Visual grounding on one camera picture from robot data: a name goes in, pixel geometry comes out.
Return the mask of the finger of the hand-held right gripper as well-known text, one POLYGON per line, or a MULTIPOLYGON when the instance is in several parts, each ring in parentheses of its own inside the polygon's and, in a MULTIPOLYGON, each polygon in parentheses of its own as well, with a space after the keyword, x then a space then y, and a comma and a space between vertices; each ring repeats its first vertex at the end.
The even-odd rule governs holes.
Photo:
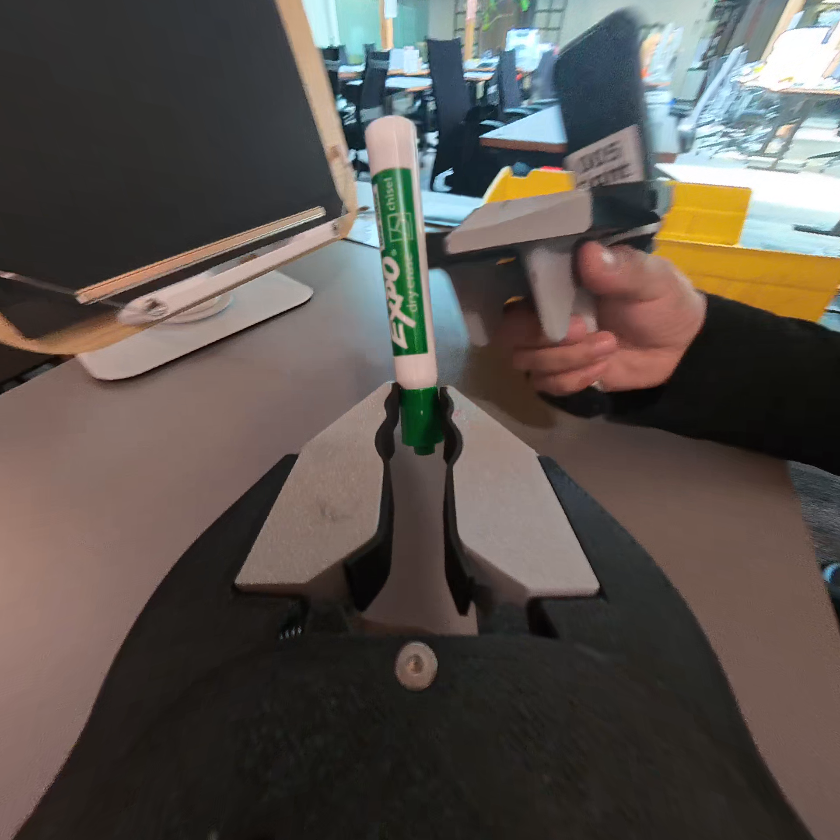
POLYGON ((445 238, 445 253, 468 253, 580 235, 592 226, 592 192, 568 191, 479 206, 445 238))

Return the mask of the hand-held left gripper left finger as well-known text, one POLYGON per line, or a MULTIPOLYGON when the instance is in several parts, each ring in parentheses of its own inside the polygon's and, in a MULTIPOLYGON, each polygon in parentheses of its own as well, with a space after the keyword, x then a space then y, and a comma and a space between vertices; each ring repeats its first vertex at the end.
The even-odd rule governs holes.
POLYGON ((238 573, 238 590, 371 606, 392 564, 399 409, 396 383, 384 383, 303 446, 238 573))

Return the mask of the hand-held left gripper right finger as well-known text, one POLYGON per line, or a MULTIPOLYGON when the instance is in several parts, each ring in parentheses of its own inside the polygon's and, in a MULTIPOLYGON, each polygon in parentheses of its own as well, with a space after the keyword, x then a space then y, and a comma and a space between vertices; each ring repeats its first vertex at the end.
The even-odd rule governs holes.
POLYGON ((537 452, 455 388, 444 429, 444 570, 460 615, 601 586, 537 452))

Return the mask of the green dry erase marker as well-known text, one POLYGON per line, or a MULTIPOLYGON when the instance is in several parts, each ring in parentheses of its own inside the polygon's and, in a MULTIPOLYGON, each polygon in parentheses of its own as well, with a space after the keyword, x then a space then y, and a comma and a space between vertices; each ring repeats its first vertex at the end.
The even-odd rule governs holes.
POLYGON ((443 440, 417 132, 382 117, 364 134, 380 242, 388 330, 399 390, 403 444, 432 455, 443 440))

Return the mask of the yellow plastic bin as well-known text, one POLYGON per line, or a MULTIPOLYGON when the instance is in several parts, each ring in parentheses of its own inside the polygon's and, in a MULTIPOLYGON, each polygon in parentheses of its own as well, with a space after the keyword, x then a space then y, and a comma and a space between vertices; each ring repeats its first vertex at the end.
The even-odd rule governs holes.
POLYGON ((656 190, 641 182, 602 182, 596 193, 650 210, 660 222, 653 251, 672 262, 701 291, 785 317, 816 322, 838 293, 838 249, 821 245, 748 245, 744 231, 753 190, 730 185, 665 179, 665 209, 656 190))

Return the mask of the person's right hand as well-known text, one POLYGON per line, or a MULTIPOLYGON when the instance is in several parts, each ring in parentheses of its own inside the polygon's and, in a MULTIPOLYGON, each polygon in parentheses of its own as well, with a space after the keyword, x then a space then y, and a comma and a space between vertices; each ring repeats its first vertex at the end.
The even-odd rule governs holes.
POLYGON ((576 269, 594 300, 597 330, 573 315, 554 342, 527 302, 512 303, 497 341, 513 368, 537 392, 558 397, 597 385, 629 392, 664 384, 705 321, 705 296, 666 259, 624 245, 585 243, 576 269))

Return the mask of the wood-edged office desk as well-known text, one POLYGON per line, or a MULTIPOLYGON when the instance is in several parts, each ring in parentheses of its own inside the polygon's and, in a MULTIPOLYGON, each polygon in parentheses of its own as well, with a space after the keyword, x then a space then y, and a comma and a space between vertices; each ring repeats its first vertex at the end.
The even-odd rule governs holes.
POLYGON ((502 161, 501 165, 522 162, 563 167, 569 153, 557 104, 483 134, 479 145, 502 161))

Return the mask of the black office chair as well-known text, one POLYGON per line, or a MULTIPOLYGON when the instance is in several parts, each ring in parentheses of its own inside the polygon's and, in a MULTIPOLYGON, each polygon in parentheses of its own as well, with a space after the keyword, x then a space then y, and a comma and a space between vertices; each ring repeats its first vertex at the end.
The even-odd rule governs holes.
POLYGON ((373 50, 368 53, 364 63, 352 131, 353 169, 356 174, 370 170, 366 160, 362 160, 362 153, 366 152, 365 131, 372 121, 385 115, 386 82, 390 64, 390 50, 373 50))
POLYGON ((451 171, 452 193, 478 197, 484 191, 478 149, 482 117, 469 96, 459 40, 430 38, 427 63, 437 122, 437 148, 429 185, 434 187, 439 176, 451 171))

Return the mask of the black board on white stand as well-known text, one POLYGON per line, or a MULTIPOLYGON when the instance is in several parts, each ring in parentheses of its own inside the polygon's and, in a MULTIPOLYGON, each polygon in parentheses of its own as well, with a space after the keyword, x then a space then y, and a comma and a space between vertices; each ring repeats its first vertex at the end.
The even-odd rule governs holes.
POLYGON ((299 1, 1 3, 2 344, 128 380, 305 305, 349 150, 299 1))

